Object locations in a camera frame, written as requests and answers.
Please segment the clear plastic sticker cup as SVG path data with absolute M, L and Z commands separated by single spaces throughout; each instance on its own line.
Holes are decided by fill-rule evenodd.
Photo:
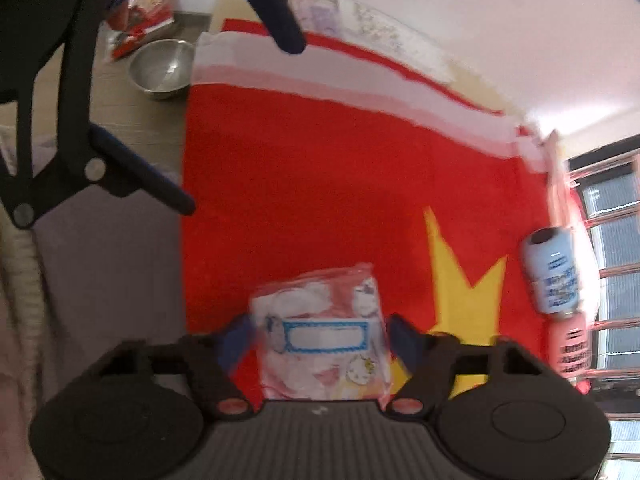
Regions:
M 265 398 L 384 404 L 390 397 L 392 355 L 369 263 L 262 286 L 250 313 Z

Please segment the pink printed cup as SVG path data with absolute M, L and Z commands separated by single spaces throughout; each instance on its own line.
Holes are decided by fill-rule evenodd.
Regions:
M 563 378 L 573 380 L 591 363 L 590 335 L 586 318 L 576 310 L 548 324 L 548 362 Z

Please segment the blue printed cup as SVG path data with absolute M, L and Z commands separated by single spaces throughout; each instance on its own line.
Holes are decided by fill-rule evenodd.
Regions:
M 578 307 L 579 282 L 570 231 L 557 226 L 539 229 L 522 244 L 522 260 L 542 315 L 569 315 Z

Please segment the red snack bag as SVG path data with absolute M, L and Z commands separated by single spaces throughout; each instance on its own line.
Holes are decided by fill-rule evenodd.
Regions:
M 107 61 L 168 36 L 175 24 L 175 0 L 124 0 L 106 20 Z

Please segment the steel bowl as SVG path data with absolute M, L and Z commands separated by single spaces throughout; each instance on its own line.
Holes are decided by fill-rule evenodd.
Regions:
M 181 39 L 145 44 L 131 55 L 128 78 L 148 98 L 163 101 L 190 88 L 195 47 Z

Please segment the steel window railing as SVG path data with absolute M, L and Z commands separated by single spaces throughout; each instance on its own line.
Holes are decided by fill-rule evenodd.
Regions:
M 589 281 L 598 302 L 589 315 L 589 376 L 631 384 L 639 379 L 639 152 L 572 170 L 570 196 L 598 274 Z

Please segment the black framed window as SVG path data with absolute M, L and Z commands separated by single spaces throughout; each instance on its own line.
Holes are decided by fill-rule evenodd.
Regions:
M 570 160 L 572 185 L 596 257 L 592 358 L 582 383 L 608 415 L 602 476 L 639 477 L 639 137 Z

